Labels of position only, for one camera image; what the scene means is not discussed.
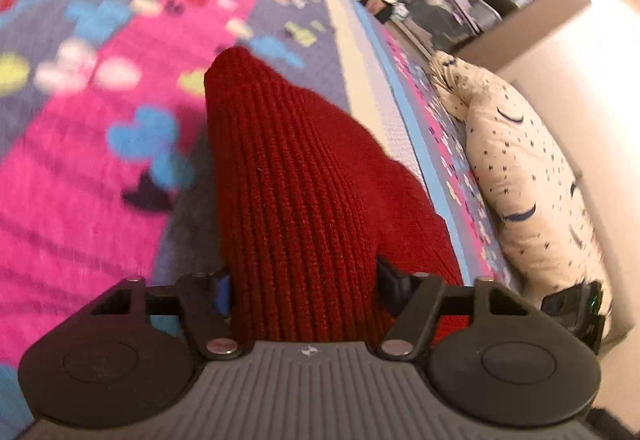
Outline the red knitted garment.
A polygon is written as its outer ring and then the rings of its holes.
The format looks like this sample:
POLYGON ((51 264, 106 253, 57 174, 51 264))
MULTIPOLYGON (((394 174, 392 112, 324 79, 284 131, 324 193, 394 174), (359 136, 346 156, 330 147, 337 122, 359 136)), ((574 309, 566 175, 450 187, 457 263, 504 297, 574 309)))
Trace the red knitted garment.
POLYGON ((461 283, 423 186, 354 118, 240 46, 204 86, 238 342, 378 344, 393 323, 379 264, 461 283))

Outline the cream star-patterned pillow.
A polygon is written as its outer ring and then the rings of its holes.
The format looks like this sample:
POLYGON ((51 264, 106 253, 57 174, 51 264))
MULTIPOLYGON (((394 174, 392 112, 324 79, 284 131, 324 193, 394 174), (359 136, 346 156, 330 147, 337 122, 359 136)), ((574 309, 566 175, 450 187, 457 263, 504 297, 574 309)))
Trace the cream star-patterned pillow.
POLYGON ((576 175, 535 109, 512 84, 463 59, 437 51, 430 67, 442 106, 463 123, 466 158, 526 297, 541 303, 598 282, 599 312, 609 316, 613 290, 576 175))

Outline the floral fleece bed blanket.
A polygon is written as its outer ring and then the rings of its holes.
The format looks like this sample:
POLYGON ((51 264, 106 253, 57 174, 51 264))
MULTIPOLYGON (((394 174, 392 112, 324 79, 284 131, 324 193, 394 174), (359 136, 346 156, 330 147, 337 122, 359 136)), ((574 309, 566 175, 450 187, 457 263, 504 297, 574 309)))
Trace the floral fleece bed blanket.
POLYGON ((127 275, 220 266, 203 78, 246 45, 365 126, 422 183, 462 278, 513 285, 423 59, 357 0, 1 0, 1 434, 24 351, 127 275))

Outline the dark bag on sill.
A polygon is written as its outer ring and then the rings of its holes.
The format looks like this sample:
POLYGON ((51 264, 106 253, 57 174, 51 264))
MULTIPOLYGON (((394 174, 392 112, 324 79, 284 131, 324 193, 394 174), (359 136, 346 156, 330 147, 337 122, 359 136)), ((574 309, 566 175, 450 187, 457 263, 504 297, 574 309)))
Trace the dark bag on sill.
POLYGON ((392 18, 397 4, 385 0, 360 0, 359 4, 382 25, 392 18))

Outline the clear plastic storage bin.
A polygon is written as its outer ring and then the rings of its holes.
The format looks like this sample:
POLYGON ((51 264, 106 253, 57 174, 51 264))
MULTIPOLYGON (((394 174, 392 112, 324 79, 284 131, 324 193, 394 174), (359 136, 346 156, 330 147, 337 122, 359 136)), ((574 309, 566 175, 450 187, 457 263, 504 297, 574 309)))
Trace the clear plastic storage bin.
POLYGON ((482 33, 469 0, 399 0, 410 30, 433 50, 454 53, 482 33))

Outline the brown wooden shelf unit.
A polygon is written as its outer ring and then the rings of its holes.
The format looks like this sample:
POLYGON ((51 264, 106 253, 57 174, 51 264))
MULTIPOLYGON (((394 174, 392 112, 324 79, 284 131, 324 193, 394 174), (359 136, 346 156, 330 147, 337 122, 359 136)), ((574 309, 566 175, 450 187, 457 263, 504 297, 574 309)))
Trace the brown wooden shelf unit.
POLYGON ((497 21, 454 52, 471 64, 497 72, 580 13, 590 0, 471 0, 484 3, 497 21))

